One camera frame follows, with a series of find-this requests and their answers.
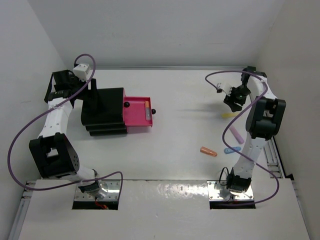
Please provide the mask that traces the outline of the orange highlighter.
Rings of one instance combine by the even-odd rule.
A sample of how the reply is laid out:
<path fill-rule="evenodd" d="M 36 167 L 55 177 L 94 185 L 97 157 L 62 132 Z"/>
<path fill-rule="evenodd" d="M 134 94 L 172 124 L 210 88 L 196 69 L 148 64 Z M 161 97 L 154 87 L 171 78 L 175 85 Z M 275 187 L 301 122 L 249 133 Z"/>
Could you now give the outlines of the orange highlighter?
<path fill-rule="evenodd" d="M 147 121 L 150 121 L 152 114 L 151 114 L 149 101 L 145 101 L 144 105 L 145 105 L 145 118 L 146 118 Z"/>

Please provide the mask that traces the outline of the black drawer cabinet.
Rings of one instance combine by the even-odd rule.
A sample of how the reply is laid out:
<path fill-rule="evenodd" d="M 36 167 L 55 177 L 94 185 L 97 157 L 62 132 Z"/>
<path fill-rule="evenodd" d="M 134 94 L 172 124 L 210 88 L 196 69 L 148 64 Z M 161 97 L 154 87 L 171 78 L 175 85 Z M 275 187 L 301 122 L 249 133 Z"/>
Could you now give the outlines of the black drawer cabinet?
<path fill-rule="evenodd" d="M 102 88 L 97 90 L 99 103 L 96 112 L 87 112 L 85 110 L 85 100 L 83 100 L 81 109 L 82 125 L 92 137 L 127 134 L 127 127 L 123 117 L 124 88 Z"/>

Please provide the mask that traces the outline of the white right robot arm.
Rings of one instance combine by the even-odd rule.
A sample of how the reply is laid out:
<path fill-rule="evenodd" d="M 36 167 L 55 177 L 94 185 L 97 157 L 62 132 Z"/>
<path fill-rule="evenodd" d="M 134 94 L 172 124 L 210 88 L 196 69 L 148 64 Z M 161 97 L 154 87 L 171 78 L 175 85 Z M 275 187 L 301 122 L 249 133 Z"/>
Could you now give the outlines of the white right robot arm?
<path fill-rule="evenodd" d="M 256 100 L 265 91 L 263 83 L 267 75 L 264 72 L 256 71 L 253 66 L 243 71 L 241 85 L 231 87 L 223 100 L 233 113 L 242 110 L 247 97 L 252 103 L 245 123 L 247 137 L 241 156 L 226 178 L 226 188 L 238 193 L 248 190 L 258 157 L 266 143 L 278 134 L 286 109 L 286 101 L 277 98 L 270 89 Z"/>

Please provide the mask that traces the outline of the orange highlighter near arm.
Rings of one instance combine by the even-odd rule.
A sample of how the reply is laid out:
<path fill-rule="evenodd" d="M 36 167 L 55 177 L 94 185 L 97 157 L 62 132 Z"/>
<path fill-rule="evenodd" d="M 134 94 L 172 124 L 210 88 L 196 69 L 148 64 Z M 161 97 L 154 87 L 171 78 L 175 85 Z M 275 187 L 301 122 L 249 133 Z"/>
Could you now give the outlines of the orange highlighter near arm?
<path fill-rule="evenodd" d="M 216 157 L 218 155 L 215 151 L 213 151 L 213 150 L 211 150 L 211 149 L 209 149 L 207 147 L 204 147 L 204 146 L 202 146 L 200 148 L 200 152 L 203 153 L 203 154 L 206 154 L 208 156 L 211 156 L 211 157 Z"/>

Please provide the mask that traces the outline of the pink drawer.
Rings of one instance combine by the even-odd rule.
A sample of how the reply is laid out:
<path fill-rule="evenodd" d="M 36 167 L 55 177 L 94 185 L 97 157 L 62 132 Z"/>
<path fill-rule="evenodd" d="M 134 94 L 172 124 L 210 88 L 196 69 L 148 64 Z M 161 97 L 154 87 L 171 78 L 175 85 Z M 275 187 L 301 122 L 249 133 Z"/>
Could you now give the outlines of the pink drawer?
<path fill-rule="evenodd" d="M 123 120 L 126 127 L 152 127 L 153 118 L 146 120 L 145 101 L 149 101 L 150 111 L 151 98 L 146 96 L 125 96 L 123 98 Z M 129 102 L 130 107 L 124 107 L 124 103 Z"/>

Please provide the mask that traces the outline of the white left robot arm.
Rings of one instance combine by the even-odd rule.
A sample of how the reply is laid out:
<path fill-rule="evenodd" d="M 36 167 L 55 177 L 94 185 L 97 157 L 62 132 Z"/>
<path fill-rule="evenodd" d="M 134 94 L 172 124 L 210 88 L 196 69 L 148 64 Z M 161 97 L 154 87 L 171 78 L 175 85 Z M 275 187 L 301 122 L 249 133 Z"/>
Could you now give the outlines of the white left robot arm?
<path fill-rule="evenodd" d="M 80 164 L 78 154 L 67 138 L 67 127 L 75 100 L 68 98 L 85 85 L 90 68 L 53 72 L 44 101 L 50 111 L 42 131 L 29 142 L 29 150 L 43 179 L 78 181 L 82 193 L 97 197 L 101 182 L 94 169 Z"/>

